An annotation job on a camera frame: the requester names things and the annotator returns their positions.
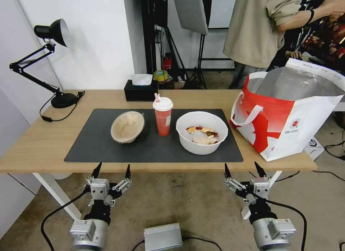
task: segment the pants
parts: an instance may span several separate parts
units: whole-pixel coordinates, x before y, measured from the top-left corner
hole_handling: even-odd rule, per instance
[[[229,86],[229,89],[242,89],[244,86],[245,81],[247,80],[247,76],[250,73],[258,72],[258,71],[266,71],[267,68],[256,68],[249,65],[245,65],[242,63],[235,62],[235,74],[233,77],[233,81]]]

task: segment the pink straw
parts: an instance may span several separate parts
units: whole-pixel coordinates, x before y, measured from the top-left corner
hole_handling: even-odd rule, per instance
[[[155,98],[156,98],[155,101],[156,101],[156,102],[160,102],[159,99],[158,99],[158,97],[159,97],[159,94],[155,93]]]

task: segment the wooden table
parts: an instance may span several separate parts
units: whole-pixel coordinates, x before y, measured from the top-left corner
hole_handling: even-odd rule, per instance
[[[229,120],[232,104],[239,92],[239,90],[161,90],[160,94],[171,98],[174,108],[177,109],[221,108]],[[66,109],[49,107],[44,115],[59,119],[68,114],[71,108],[72,106]],[[67,195],[48,173],[85,173],[92,172],[96,167],[95,163],[64,162],[65,156],[95,108],[151,109],[152,103],[127,102],[123,90],[87,90],[67,119],[53,123],[37,119],[0,159],[0,172],[33,173],[61,205],[68,202]],[[228,163],[232,171],[255,170],[254,161],[257,161],[266,171],[277,171],[271,179],[273,184],[282,170],[315,170],[317,168],[305,152],[266,162],[236,129],[231,127],[231,130],[243,156],[243,162]],[[102,172],[124,172],[127,165],[127,163],[103,163]],[[220,172],[224,170],[224,163],[131,163],[130,165],[133,172]],[[80,218],[81,214],[75,206],[69,205],[65,209],[74,219]]]

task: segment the lamp base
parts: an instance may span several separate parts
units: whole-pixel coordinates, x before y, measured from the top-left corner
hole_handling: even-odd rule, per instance
[[[57,95],[51,100],[51,106],[54,108],[66,108],[74,105],[77,102],[77,97],[72,93],[63,93]]]

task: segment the white bowl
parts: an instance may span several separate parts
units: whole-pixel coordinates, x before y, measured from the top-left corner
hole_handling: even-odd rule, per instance
[[[120,114],[112,123],[110,134],[117,143],[131,143],[143,131],[144,116],[136,111]]]
[[[218,133],[218,142],[211,145],[201,145],[192,142],[193,135],[186,130],[192,126],[213,129]],[[197,155],[207,155],[216,151],[228,134],[228,128],[221,118],[203,111],[195,111],[182,115],[176,122],[176,130],[179,133],[181,145],[189,152]]]

